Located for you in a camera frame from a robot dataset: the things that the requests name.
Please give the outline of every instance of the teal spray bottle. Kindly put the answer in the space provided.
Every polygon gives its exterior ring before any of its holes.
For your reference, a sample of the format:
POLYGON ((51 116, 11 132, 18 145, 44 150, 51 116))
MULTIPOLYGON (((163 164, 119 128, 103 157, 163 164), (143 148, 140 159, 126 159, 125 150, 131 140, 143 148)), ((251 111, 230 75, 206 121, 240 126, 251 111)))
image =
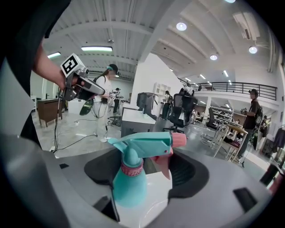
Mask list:
POLYGON ((147 195, 143 158, 151 158, 170 179, 168 160, 173 154, 172 147, 186 145, 186 136, 180 133, 144 132, 119 140, 110 138, 108 143, 123 153, 121 168, 113 180, 114 200, 122 207, 131 208, 142 203, 147 195))

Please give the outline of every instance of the sneaker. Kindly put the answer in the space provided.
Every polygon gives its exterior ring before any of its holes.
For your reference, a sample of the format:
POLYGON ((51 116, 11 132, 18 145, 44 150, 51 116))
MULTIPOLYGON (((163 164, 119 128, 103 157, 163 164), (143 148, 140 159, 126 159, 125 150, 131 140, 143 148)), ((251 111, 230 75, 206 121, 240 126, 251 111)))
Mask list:
POLYGON ((240 163, 240 160, 241 160, 241 158, 236 157, 233 161, 234 161, 234 162, 237 162, 237 163, 240 163))
POLYGON ((102 142, 102 143, 106 143, 106 142, 107 142, 107 139, 102 138, 102 139, 100 139, 100 142, 102 142))

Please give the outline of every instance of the concrete floor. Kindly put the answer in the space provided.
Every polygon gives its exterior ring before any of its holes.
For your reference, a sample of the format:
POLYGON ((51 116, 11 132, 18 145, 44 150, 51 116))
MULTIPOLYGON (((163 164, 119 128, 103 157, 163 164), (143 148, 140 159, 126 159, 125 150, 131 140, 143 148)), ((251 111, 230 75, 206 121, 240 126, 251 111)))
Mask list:
MULTIPOLYGON (((48 127, 43 124, 40 126, 38 116, 36 113, 32 113, 33 121, 37 130, 38 138, 40 140, 43 150, 49 151, 54 146, 54 127, 55 122, 48 123, 48 127)), ((162 131, 164 127, 172 126, 172 123, 159 119, 156 121, 154 131, 162 131)), ((63 119, 58 120, 57 126, 57 140, 58 151, 55 153, 57 157, 67 157, 74 155, 81 155, 94 151, 99 151, 105 148, 111 148, 110 144, 100 142, 97 137, 93 135, 95 128, 95 117, 90 112, 88 115, 80 116, 78 114, 63 113, 63 119)), ((108 126, 108 137, 120 138, 121 127, 108 126)), ((186 136, 189 138, 187 144, 182 149, 189 151, 189 153, 199 153, 203 155, 213 156, 215 153, 214 148, 210 148, 208 145, 203 144, 201 134, 214 135, 214 131, 205 128, 202 124, 197 123, 195 125, 190 124, 186 129, 183 129, 186 136)), ((220 149, 220 152, 216 156, 217 159, 225 160, 225 150, 220 149)), ((252 176, 256 180, 260 180, 265 170, 260 168, 255 163, 248 159, 245 159, 244 168, 241 164, 235 164, 240 166, 246 173, 252 176)))

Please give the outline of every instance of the ceiling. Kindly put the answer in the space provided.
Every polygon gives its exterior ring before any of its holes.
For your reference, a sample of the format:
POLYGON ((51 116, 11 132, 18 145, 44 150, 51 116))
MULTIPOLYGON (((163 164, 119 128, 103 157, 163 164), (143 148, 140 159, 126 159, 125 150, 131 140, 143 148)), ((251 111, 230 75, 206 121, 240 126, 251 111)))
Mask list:
MULTIPOLYGON (((235 70, 223 59, 246 59, 253 40, 242 37, 233 14, 252 12, 243 2, 224 0, 72 0, 43 43, 47 54, 60 52, 52 60, 61 64, 76 53, 93 75, 115 63, 122 80, 133 81, 136 65, 152 52, 179 78, 195 83, 231 81, 235 70), (183 32, 178 22, 187 25, 183 32), (111 46, 113 51, 84 52, 82 46, 111 46), (210 55, 218 56, 211 61, 210 55), (198 77, 203 74, 206 80, 198 77)), ((268 47, 268 29, 253 13, 260 37, 256 44, 268 47)), ((269 48, 259 48, 256 58, 269 62, 269 48)))

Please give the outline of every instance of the black metal railing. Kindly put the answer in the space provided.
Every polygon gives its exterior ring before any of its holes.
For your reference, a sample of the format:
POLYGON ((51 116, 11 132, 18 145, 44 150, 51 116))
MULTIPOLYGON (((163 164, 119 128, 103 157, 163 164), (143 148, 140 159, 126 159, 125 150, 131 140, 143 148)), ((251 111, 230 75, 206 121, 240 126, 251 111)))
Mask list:
POLYGON ((212 82, 191 84, 190 87, 194 87, 194 91, 219 91, 219 92, 231 92, 239 94, 248 94, 249 90, 256 89, 259 97, 276 100, 277 87, 270 85, 261 85, 245 82, 212 82))

